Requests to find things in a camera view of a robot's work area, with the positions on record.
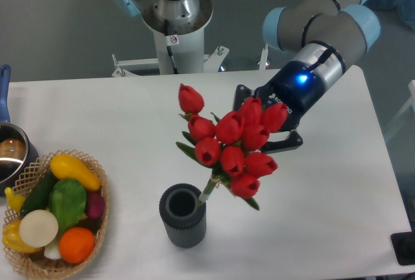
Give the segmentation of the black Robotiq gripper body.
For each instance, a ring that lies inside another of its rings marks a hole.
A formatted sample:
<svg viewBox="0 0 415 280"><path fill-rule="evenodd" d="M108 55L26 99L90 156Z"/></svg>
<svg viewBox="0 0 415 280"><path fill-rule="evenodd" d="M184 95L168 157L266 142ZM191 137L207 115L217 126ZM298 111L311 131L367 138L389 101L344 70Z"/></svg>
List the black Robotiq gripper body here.
<svg viewBox="0 0 415 280"><path fill-rule="evenodd" d="M300 119L326 92L323 78L316 73L318 66L290 61L254 91L254 97L259 97L265 108L279 103L287 105L288 117L279 129L281 132L297 128Z"/></svg>

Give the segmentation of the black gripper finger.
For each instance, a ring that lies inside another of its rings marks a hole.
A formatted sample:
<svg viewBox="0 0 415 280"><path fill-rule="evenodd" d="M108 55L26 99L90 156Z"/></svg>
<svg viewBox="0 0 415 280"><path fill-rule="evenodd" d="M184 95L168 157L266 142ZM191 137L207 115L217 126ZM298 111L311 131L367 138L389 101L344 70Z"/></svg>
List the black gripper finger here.
<svg viewBox="0 0 415 280"><path fill-rule="evenodd" d="M243 103L255 95L255 90L250 89L246 85L238 84L233 99L233 111L238 111Z"/></svg>
<svg viewBox="0 0 415 280"><path fill-rule="evenodd" d="M268 141L260 148L262 153L275 154L278 152L286 152L296 150L303 145L303 138L297 129L271 133Z"/></svg>

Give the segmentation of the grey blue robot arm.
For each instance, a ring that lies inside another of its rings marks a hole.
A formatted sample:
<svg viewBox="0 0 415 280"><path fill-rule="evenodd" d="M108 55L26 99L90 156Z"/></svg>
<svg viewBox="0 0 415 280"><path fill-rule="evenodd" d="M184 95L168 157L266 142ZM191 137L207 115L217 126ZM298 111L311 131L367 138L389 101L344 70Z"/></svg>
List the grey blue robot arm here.
<svg viewBox="0 0 415 280"><path fill-rule="evenodd" d="M113 0L131 17L141 16L153 32L163 75L212 71L204 54L204 29L213 15L211 0ZM300 119L364 54L379 36L380 23L366 0L304 0L293 8L271 10L262 26L267 47L294 58L264 86L238 86L233 106L258 97L266 108L287 105L282 126L287 138L267 142L268 154L298 148Z"/></svg>

